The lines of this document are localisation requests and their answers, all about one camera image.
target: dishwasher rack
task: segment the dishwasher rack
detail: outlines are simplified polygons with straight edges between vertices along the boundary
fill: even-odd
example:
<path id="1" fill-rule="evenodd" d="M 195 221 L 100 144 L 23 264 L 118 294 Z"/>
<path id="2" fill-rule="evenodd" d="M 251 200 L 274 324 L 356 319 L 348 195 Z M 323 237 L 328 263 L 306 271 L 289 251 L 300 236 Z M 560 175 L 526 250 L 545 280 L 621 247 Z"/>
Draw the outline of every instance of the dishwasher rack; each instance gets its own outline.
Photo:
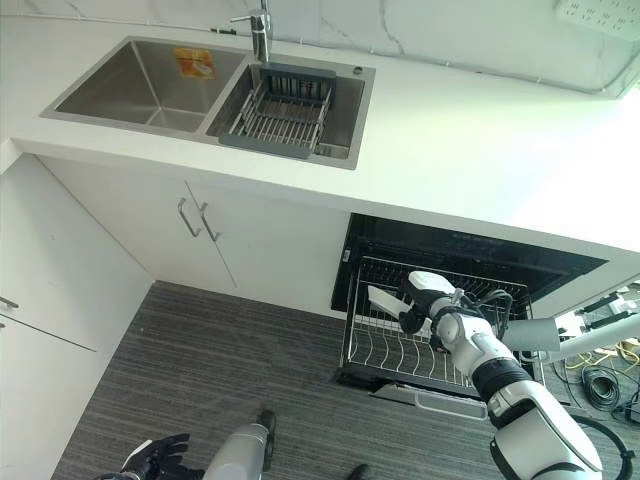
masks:
<path id="1" fill-rule="evenodd" d="M 399 294 L 399 286 L 401 280 L 414 270 L 443 275 L 471 298 L 481 298 L 491 290 L 503 289 L 514 299 L 510 320 L 531 317 L 530 297 L 525 285 L 363 256 L 352 281 L 342 374 L 351 380 L 363 380 L 364 384 L 359 386 L 367 387 L 368 382 L 370 389 L 389 382 L 401 382 L 477 399 L 479 396 L 471 380 L 453 366 L 448 353 L 433 346 L 428 326 L 415 335 L 408 335 L 402 332 L 393 317 L 377 310 L 369 302 L 367 287 L 372 285 L 409 303 Z M 505 315 L 502 301 L 483 306 L 480 310 L 490 321 Z"/>

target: floor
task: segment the floor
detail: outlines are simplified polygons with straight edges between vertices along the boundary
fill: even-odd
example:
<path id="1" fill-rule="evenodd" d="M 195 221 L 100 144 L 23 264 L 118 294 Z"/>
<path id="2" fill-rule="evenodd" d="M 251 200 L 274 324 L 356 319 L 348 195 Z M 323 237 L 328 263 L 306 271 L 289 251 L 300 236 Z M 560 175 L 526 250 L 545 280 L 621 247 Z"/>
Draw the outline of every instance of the floor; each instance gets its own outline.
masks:
<path id="1" fill-rule="evenodd" d="M 143 440 L 179 432 L 191 433 L 185 463 L 206 468 L 265 407 L 279 421 L 267 480 L 342 479 L 362 462 L 378 479 L 500 478 L 488 422 L 421 414 L 332 383 L 342 330 L 336 319 L 156 283 L 53 478 L 113 471 Z M 593 438 L 613 478 L 619 458 Z"/>

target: white countertop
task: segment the white countertop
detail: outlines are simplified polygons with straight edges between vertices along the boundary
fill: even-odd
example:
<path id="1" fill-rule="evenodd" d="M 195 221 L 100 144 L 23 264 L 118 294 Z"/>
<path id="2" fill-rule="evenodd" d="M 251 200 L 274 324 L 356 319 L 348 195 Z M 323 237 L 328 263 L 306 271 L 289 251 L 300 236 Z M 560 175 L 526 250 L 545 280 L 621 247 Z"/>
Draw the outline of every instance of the white countertop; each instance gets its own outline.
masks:
<path id="1" fill-rule="evenodd" d="M 250 38 L 86 21 L 0 21 L 0 172 L 22 150 L 552 248 L 640 252 L 640 90 L 613 101 L 274 43 L 276 53 L 377 69 L 358 165 L 350 171 L 39 117 L 128 35 L 247 49 Z"/>

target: double sink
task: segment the double sink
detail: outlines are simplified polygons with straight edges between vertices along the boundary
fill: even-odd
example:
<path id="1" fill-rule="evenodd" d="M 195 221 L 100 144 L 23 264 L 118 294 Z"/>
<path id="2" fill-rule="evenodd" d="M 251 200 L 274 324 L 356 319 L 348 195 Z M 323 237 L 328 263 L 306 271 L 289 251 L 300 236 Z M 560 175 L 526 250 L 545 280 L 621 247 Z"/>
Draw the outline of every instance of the double sink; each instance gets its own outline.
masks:
<path id="1" fill-rule="evenodd" d="M 129 37 L 42 116 L 354 169 L 375 70 Z"/>

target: dishwasher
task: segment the dishwasher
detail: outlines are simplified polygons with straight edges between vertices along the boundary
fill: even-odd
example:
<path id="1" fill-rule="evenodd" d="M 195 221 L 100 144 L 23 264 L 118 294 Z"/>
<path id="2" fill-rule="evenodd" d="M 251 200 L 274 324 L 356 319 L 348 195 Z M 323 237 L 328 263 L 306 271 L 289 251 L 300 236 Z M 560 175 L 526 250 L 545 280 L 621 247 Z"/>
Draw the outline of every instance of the dishwasher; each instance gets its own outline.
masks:
<path id="1" fill-rule="evenodd" d="M 402 279 L 414 270 L 430 271 L 475 298 L 505 290 L 513 297 L 509 320 L 527 320 L 533 318 L 532 302 L 604 263 L 535 245 L 352 214 L 332 296 L 332 308 L 347 313 L 334 380 L 377 398 L 484 420 L 486 405 L 471 380 L 453 366 L 428 330 L 404 333 L 395 319 L 372 305 L 367 287 L 403 300 Z M 505 307 L 498 300 L 481 311 L 490 321 L 503 320 Z M 544 384 L 531 352 L 514 354 Z"/>

